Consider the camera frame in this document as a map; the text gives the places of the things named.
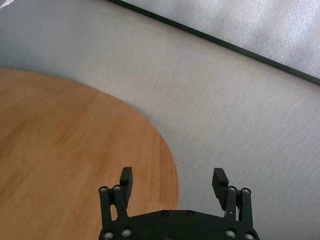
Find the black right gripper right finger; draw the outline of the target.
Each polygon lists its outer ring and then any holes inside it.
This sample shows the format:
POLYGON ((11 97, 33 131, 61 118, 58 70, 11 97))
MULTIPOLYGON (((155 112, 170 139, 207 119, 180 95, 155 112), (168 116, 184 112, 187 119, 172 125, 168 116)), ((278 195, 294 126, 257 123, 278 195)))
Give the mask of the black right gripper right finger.
POLYGON ((253 224, 250 189, 246 187, 237 189, 229 185, 227 175, 222 168, 214 168, 212 187, 226 219, 253 224))

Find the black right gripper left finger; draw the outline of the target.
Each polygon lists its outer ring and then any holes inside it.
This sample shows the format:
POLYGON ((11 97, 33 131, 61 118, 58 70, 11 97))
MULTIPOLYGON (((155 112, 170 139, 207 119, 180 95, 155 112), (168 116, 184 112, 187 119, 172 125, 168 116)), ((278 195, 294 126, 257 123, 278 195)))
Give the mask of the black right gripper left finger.
POLYGON ((98 189, 101 209, 102 225, 110 225, 112 222, 111 205, 114 205, 117 220, 128 217, 127 208, 133 187, 132 167, 124 167, 121 172, 119 184, 112 188, 102 186, 98 189))

